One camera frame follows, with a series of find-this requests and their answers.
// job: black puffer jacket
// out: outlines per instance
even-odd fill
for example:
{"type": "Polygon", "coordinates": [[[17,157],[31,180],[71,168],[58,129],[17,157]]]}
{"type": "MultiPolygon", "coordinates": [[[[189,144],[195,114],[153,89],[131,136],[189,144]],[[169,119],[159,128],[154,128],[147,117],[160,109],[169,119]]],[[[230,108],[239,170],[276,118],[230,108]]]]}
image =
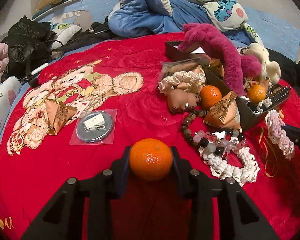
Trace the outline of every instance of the black puffer jacket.
{"type": "Polygon", "coordinates": [[[28,81],[26,64],[30,58],[31,71],[45,62],[50,62],[50,46],[55,32],[50,30],[50,22],[33,22],[26,16],[13,25],[2,42],[8,45],[9,63],[4,70],[1,82],[15,76],[21,82],[28,81]]]}

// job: brown doll head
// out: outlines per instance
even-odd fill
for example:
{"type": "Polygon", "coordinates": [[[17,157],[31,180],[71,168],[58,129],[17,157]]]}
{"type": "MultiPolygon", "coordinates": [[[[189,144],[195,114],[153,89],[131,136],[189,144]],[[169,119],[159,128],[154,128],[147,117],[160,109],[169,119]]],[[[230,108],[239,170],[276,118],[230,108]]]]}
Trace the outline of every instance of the brown doll head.
{"type": "Polygon", "coordinates": [[[168,108],[172,114],[192,112],[197,106],[198,98],[194,93],[188,93],[176,88],[168,93],[168,108]]]}

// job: white plush toy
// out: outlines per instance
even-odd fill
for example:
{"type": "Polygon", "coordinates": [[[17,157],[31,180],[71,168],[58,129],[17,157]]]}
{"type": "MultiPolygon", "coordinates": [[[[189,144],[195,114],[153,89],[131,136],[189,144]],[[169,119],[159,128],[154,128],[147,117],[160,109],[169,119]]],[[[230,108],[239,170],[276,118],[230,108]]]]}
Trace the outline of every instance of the white plush toy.
{"type": "Polygon", "coordinates": [[[242,50],[245,55],[255,56],[262,66],[262,71],[259,76],[260,80],[265,80],[268,77],[273,84],[277,84],[281,77],[281,69],[276,61],[269,60],[268,50],[259,43],[251,43],[249,47],[242,50]]]}

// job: blue plush quilt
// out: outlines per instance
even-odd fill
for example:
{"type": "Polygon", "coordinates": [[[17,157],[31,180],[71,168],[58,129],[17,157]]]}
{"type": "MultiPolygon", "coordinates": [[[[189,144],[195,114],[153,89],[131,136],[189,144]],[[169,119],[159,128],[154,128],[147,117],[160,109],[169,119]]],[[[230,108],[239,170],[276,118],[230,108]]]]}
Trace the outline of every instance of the blue plush quilt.
{"type": "MultiPolygon", "coordinates": [[[[203,5],[188,0],[121,0],[108,20],[112,32],[127,38],[180,32],[186,23],[212,24],[212,21],[203,5]]],[[[223,33],[235,41],[237,46],[249,45],[255,41],[244,28],[238,26],[230,27],[223,33]]]]}

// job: tangerine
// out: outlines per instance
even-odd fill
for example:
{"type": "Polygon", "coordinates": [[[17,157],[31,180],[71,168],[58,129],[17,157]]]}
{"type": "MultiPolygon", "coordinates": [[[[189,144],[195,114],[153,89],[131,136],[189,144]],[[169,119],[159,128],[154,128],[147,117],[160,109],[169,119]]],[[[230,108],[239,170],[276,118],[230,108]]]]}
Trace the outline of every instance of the tangerine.
{"type": "Polygon", "coordinates": [[[263,99],[266,98],[266,89],[259,84],[255,84],[251,86],[250,89],[248,90],[247,97],[250,99],[252,103],[257,105],[263,99]]]}
{"type": "Polygon", "coordinates": [[[143,139],[130,150],[132,172],[146,181],[163,179],[171,169],[172,153],[168,145],[157,139],[143,139]]]}
{"type": "Polygon", "coordinates": [[[201,106],[205,110],[209,110],[215,103],[222,99],[220,90],[212,85],[207,85],[200,91],[201,106]]]}

